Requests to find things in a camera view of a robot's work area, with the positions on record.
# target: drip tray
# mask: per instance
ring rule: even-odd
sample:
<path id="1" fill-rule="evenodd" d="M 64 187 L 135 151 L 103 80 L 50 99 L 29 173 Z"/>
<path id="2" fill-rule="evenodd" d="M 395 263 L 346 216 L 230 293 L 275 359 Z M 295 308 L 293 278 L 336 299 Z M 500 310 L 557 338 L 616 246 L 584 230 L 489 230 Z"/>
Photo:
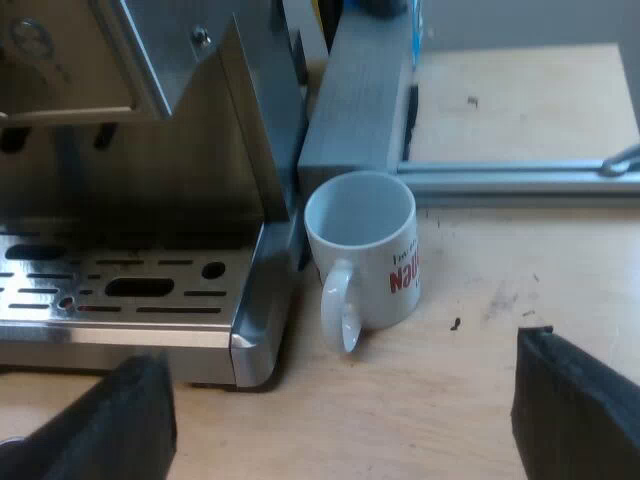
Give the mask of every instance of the drip tray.
<path id="1" fill-rule="evenodd" d="M 229 329 L 256 239 L 247 244 L 246 235 L 219 242 L 215 234 L 202 233 L 2 232 L 0 318 Z M 234 240 L 244 246 L 231 249 Z M 221 248 L 203 248 L 216 243 Z"/>
<path id="2" fill-rule="evenodd" d="M 179 380 L 260 384 L 286 318 L 296 223 L 239 234 L 0 229 L 0 365 L 109 370 L 163 353 Z M 264 292 L 274 281 L 282 294 Z"/>

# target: mug rim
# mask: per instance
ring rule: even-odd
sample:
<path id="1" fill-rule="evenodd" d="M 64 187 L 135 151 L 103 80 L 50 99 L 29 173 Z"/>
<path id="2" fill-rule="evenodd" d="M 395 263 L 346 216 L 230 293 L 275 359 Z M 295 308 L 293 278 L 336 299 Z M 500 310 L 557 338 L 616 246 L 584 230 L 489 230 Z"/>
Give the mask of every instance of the mug rim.
<path id="1" fill-rule="evenodd" d="M 331 185 L 333 185 L 334 183 L 338 183 L 338 182 L 343 181 L 343 180 L 348 179 L 348 178 L 352 178 L 352 177 L 367 177 L 367 176 L 369 176 L 369 177 L 383 177 L 383 178 L 385 178 L 387 180 L 391 180 L 396 185 L 399 185 L 402 188 L 402 190 L 407 194 L 407 197 L 409 198 L 409 202 L 411 204 L 411 208 L 409 210 L 409 214 L 407 215 L 406 220 L 402 223 L 402 226 L 400 226 L 392 234 L 387 235 L 385 238 L 382 238 L 380 240 L 376 240 L 375 242 L 363 243 L 361 245 L 342 245 L 340 243 L 334 243 L 334 242 L 331 242 L 329 240 L 326 240 L 325 238 L 322 238 L 320 235 L 318 235 L 318 233 L 316 233 L 309 226 L 308 212 L 309 212 L 309 208 L 312 206 L 313 202 L 315 202 L 317 197 L 322 194 L 322 190 L 331 187 Z M 304 225 L 305 225 L 305 228 L 307 230 L 307 234 L 309 236 L 313 237 L 313 239 L 316 240 L 317 242 L 319 242 L 319 243 L 321 243 L 321 244 L 323 244 L 325 246 L 332 247 L 332 248 L 337 248 L 337 249 L 340 249 L 340 250 L 355 251 L 355 250 L 363 250 L 363 249 L 375 248 L 375 247 L 378 247 L 380 245 L 384 245 L 385 243 L 391 242 L 392 240 L 394 240 L 396 237 L 400 236 L 404 232 L 404 230 L 407 228 L 407 226 L 411 224 L 411 221 L 413 220 L 413 218 L 415 216 L 416 216 L 416 198 L 414 197 L 413 192 L 407 186 L 406 183 L 404 183 L 399 178 L 397 178 L 397 177 L 395 177 L 393 175 L 390 175 L 389 173 L 386 173 L 386 172 L 376 172 L 376 171 L 373 171 L 373 170 L 363 170 L 363 171 L 343 173 L 341 175 L 333 177 L 331 180 L 326 181 L 325 183 L 320 185 L 318 188 L 316 188 L 316 190 L 309 197 L 309 200 L 307 201 L 307 205 L 306 205 L 306 207 L 304 209 Z"/>

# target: espresso machine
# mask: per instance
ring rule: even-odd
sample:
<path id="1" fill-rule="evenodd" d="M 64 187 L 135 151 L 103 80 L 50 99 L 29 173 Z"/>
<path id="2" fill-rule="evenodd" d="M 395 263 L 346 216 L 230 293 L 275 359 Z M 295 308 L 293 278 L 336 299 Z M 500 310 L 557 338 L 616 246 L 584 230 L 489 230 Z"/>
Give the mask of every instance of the espresso machine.
<path id="1" fill-rule="evenodd" d="M 0 365 L 271 375 L 307 127 L 277 0 L 0 0 Z"/>

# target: screw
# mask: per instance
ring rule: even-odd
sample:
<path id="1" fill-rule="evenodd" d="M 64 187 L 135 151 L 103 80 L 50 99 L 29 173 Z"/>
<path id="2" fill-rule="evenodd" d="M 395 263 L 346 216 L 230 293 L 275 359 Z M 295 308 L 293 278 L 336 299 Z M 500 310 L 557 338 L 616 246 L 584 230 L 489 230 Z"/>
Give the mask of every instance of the screw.
<path id="1" fill-rule="evenodd" d="M 211 37 L 206 28 L 196 25 L 191 32 L 193 43 L 199 48 L 207 48 L 211 45 Z"/>
<path id="2" fill-rule="evenodd" d="M 35 20 L 15 19 L 11 22 L 10 32 L 13 42 L 22 53 L 39 59 L 53 55 L 53 42 L 49 32 Z"/>

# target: gray metal block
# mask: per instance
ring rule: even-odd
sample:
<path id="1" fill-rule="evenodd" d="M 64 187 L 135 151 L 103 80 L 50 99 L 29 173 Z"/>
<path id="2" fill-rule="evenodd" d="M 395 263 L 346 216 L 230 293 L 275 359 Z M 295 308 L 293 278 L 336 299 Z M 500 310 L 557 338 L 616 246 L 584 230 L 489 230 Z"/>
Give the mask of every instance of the gray metal block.
<path id="1" fill-rule="evenodd" d="M 298 164 L 305 198 L 341 173 L 396 171 L 412 73 L 409 20 L 344 12 Z"/>

